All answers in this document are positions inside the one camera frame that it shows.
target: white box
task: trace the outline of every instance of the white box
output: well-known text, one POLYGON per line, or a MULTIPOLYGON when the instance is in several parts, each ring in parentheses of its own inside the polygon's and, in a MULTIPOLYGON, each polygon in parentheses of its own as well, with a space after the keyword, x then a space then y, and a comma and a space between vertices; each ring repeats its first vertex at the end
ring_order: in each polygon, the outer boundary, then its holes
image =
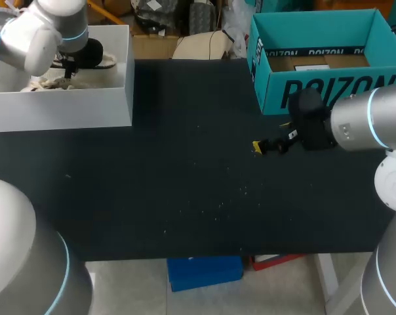
POLYGON ((132 125, 134 55, 129 26, 89 26, 89 37, 117 59, 113 87, 20 92, 30 76, 0 62, 0 132, 132 125))

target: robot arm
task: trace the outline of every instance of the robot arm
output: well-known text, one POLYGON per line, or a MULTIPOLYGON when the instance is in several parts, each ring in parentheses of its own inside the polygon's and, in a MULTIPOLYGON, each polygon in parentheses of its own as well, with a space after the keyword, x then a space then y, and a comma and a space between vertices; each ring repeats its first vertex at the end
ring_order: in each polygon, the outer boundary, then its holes
POLYGON ((387 157, 379 164, 374 183, 380 199, 396 211, 396 85, 350 95, 331 111, 315 89, 304 89, 290 96, 288 109, 296 138, 306 150, 335 144, 348 151, 384 149, 387 157))
POLYGON ((386 149, 374 185, 380 199, 396 210, 396 85, 337 101, 330 128, 345 150, 386 149))
POLYGON ((31 75, 44 74, 58 51, 82 50, 88 38, 85 0, 33 0, 22 12, 0 8, 0 61, 31 75))

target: cable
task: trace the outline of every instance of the cable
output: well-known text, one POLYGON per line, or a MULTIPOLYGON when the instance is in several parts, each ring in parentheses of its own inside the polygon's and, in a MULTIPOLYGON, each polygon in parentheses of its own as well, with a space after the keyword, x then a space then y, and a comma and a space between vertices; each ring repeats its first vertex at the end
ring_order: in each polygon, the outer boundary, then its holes
POLYGON ((184 38, 185 38, 185 36, 183 36, 183 38, 180 40, 179 44, 176 45, 176 48, 175 48, 175 49, 177 49, 177 48, 179 47, 179 45, 180 45, 181 42, 184 40, 184 38))
POLYGON ((208 43, 208 60, 211 59, 211 39, 215 32, 217 32, 217 31, 213 31, 213 33, 211 34, 210 42, 208 43))

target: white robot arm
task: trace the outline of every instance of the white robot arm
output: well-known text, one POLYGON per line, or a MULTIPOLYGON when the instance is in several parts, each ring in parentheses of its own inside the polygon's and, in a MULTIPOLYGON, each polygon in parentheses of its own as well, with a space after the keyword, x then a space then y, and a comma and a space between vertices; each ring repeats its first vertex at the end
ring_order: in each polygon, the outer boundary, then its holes
POLYGON ((0 315, 87 315, 92 283, 64 238, 0 180, 0 315))
MULTIPOLYGON (((386 149, 374 185, 380 199, 396 210, 396 85, 337 101, 330 129, 346 150, 386 149)), ((396 315, 396 214, 366 266, 361 299, 367 315, 396 315)))
POLYGON ((396 85, 337 101, 330 126, 345 150, 386 149, 374 185, 380 199, 396 211, 396 85))
POLYGON ((88 38, 86 0, 33 0, 21 12, 0 8, 0 61, 31 75, 43 75, 58 51, 80 51, 88 38))

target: black table surface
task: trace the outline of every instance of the black table surface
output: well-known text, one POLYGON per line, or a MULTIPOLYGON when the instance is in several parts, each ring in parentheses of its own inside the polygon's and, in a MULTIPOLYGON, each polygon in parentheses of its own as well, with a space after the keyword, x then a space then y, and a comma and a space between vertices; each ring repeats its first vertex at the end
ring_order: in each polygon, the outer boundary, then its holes
POLYGON ((245 60, 136 62, 133 126, 0 133, 0 179, 86 261, 372 251, 383 152, 254 153, 245 60))

